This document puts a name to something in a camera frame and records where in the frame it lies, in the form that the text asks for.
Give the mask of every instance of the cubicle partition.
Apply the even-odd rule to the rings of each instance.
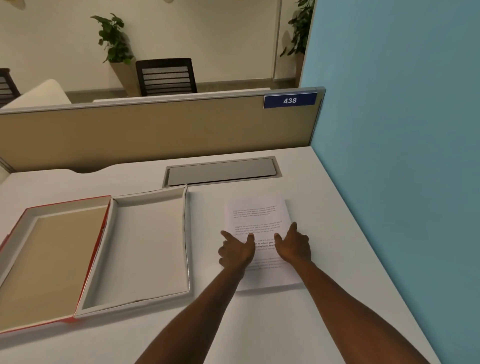
[[[265,97],[312,93],[311,105],[264,108]],[[11,172],[90,172],[125,162],[308,146],[324,94],[315,87],[0,110],[0,163]]]

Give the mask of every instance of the blue partition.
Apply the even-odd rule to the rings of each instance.
[[[317,0],[312,146],[443,364],[480,363],[480,1]]]

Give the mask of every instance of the open box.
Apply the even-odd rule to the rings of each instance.
[[[186,192],[26,209],[0,246],[0,333],[190,294]]]

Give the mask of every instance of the number sign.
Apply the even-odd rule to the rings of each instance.
[[[315,105],[316,99],[316,92],[308,92],[304,94],[265,95],[264,109]]]

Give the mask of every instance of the white paper sheet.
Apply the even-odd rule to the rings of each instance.
[[[225,230],[241,242],[255,235],[255,257],[245,270],[237,291],[300,283],[293,267],[275,249],[274,233],[285,238],[291,221],[281,196],[246,197],[226,203]]]

